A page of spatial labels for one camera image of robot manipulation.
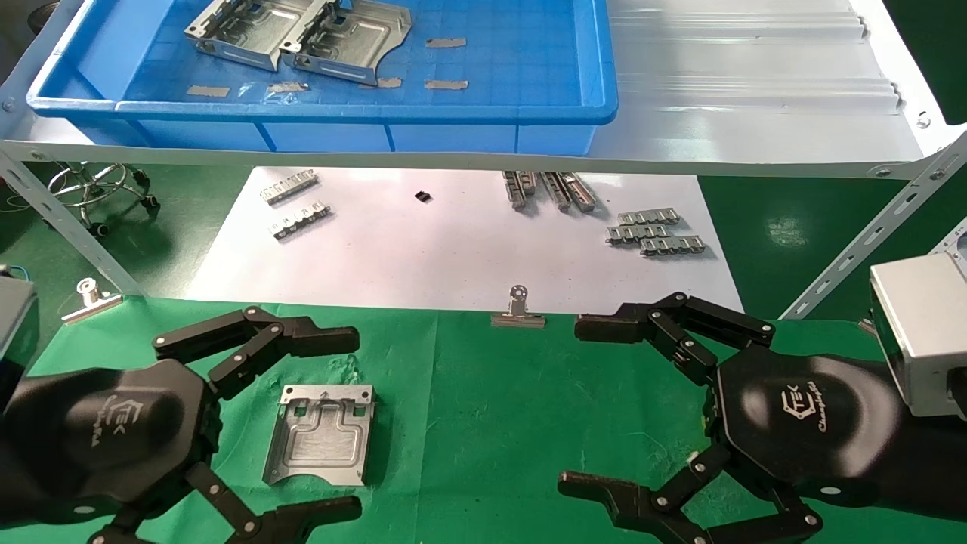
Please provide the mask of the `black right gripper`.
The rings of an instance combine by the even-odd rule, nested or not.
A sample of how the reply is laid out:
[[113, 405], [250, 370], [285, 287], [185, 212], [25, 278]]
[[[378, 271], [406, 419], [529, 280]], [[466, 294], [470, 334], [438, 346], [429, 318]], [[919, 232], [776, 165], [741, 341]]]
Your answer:
[[559, 493], [600, 503], [614, 527], [662, 543], [805, 542], [824, 521], [800, 496], [965, 520], [964, 421], [913, 416], [887, 365], [832, 355], [736, 354], [716, 369], [718, 358], [694, 332], [736, 349], [769, 348], [774, 337], [769, 323], [683, 292], [650, 304], [622, 303], [615, 314], [580, 314], [574, 326], [580, 341], [649, 343], [695, 385], [715, 381], [716, 436], [749, 469], [740, 481], [756, 495], [771, 487], [766, 498], [777, 512], [707, 529], [684, 513], [733, 467], [733, 452], [723, 444], [699, 453], [657, 491], [564, 471]]

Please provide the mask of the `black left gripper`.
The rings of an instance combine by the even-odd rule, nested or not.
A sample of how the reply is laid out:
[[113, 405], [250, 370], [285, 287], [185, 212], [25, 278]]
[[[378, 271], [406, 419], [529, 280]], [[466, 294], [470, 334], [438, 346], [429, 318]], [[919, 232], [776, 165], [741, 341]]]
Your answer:
[[176, 360], [27, 376], [2, 413], [2, 526], [159, 517], [221, 428], [211, 387]]

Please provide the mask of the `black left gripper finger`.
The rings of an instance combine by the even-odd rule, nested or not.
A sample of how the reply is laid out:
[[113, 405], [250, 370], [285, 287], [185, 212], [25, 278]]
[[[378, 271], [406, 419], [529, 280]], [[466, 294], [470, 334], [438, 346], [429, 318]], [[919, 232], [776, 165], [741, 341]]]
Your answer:
[[360, 347], [355, 327], [320, 328], [308, 316], [278, 317], [248, 307], [166, 332], [154, 340], [156, 357], [184, 365], [207, 356], [227, 358], [209, 372], [215, 396], [230, 400], [286, 356], [352, 354]]
[[145, 520], [197, 491], [229, 524], [228, 543], [304, 543], [324, 524], [350, 522], [363, 512], [356, 496], [341, 496], [279, 506], [255, 514], [214, 472], [208, 462], [160, 469], [142, 462], [133, 469], [105, 468], [87, 477], [87, 499], [100, 500], [114, 518], [90, 538], [91, 543], [141, 543]]

